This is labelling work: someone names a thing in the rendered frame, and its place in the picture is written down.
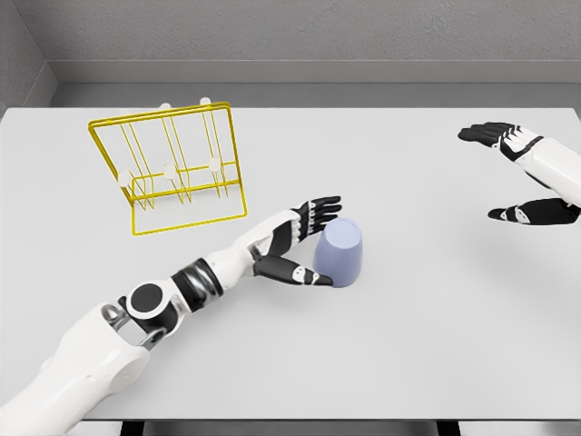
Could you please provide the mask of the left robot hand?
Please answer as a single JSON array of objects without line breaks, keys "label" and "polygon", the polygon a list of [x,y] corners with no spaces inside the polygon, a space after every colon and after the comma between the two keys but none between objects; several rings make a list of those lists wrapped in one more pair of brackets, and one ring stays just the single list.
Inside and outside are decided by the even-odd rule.
[{"label": "left robot hand", "polygon": [[331,286],[329,276],[287,259],[285,254],[337,218],[340,200],[338,195],[308,200],[274,214],[243,234],[236,243],[250,254],[250,274],[292,285]]}]

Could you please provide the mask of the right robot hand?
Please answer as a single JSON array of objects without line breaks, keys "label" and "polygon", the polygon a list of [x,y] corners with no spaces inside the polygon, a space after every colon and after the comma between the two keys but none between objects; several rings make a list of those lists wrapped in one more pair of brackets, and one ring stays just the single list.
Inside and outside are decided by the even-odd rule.
[{"label": "right robot hand", "polygon": [[517,124],[473,124],[461,129],[458,138],[500,152],[530,178],[557,194],[556,198],[492,209],[487,214],[490,219],[548,226],[575,223],[581,217],[581,154]]}]

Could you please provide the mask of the lavender cup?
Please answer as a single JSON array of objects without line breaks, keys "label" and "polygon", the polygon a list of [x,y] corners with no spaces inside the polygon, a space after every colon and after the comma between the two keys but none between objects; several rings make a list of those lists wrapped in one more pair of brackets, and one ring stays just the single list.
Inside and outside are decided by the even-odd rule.
[{"label": "lavender cup", "polygon": [[336,218],[326,226],[317,243],[313,266],[316,273],[329,276],[333,286],[353,284],[362,265],[362,232],[349,218]]}]

